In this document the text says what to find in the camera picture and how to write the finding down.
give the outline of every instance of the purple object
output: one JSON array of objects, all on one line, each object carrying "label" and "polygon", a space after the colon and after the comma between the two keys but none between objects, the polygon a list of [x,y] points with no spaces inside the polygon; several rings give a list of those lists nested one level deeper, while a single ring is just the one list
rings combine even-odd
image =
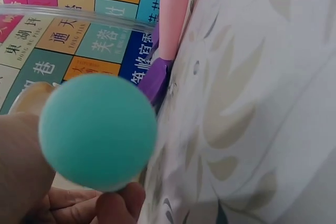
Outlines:
[{"label": "purple object", "polygon": [[169,70],[173,62],[173,60],[157,58],[138,85],[138,88],[145,94],[153,106],[166,91]]}]

